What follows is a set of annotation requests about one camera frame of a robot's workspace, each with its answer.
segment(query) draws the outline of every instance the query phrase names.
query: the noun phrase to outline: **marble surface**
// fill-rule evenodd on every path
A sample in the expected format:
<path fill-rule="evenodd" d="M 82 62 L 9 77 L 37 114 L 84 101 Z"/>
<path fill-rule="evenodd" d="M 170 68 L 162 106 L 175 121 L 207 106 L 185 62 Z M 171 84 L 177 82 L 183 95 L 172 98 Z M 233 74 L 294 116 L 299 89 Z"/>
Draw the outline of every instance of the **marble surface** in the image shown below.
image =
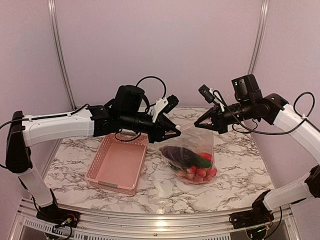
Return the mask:
<path fill-rule="evenodd" d="M 183 125 L 206 109 L 177 108 L 169 118 Z M 214 134 L 217 176 L 204 185 L 185 185 L 168 167 L 159 147 L 150 144 L 135 196 L 91 186 L 85 174 L 102 141 L 101 137 L 63 140 L 45 177 L 58 203 L 88 209 L 153 214 L 184 214 L 249 207 L 262 192 L 273 189 L 270 176 L 249 134 L 234 131 Z"/>

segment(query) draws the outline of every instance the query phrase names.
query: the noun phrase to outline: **wall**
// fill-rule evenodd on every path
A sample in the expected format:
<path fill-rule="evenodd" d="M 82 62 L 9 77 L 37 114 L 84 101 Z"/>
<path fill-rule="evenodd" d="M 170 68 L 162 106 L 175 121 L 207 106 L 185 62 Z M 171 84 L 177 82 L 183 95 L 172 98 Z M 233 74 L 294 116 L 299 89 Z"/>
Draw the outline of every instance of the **wall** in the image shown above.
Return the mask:
<path fill-rule="evenodd" d="M 57 1 L 64 59 L 77 105 L 104 104 L 119 85 L 162 78 L 180 106 L 207 106 L 202 84 L 231 95 L 247 74 L 258 29 L 256 0 Z M 141 85 L 150 102 L 155 80 Z"/>
<path fill-rule="evenodd" d="M 270 1 L 267 28 L 255 76 L 266 96 L 278 93 L 291 104 L 311 91 L 316 96 L 310 120 L 320 126 L 320 2 Z M 307 113 L 310 98 L 301 99 L 300 112 Z M 275 127 L 259 125 L 261 131 Z M 301 177 L 316 165 L 313 158 L 289 136 L 253 135 L 276 187 Z M 303 201 L 292 207 L 302 240 L 320 236 L 320 200 Z"/>
<path fill-rule="evenodd" d="M 47 1 L 0 1 L 0 123 L 15 111 L 50 114 L 70 109 L 58 67 Z M 0 162 L 5 163 L 8 128 L 0 132 Z M 32 147 L 39 170 L 53 142 Z M 21 197 L 26 191 L 18 178 L 0 169 L 0 239 L 8 238 Z"/>

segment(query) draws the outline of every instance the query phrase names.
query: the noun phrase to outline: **pink plastic basket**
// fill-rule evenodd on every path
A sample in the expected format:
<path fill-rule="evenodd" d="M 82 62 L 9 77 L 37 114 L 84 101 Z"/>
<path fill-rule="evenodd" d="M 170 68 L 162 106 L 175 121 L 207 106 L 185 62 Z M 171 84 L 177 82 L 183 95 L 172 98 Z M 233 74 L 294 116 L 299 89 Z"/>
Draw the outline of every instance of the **pink plastic basket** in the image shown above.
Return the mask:
<path fill-rule="evenodd" d="M 141 142 L 146 138 L 143 134 L 134 141 L 123 142 L 114 134 L 105 136 L 85 179 L 97 188 L 135 195 L 147 152 Z"/>

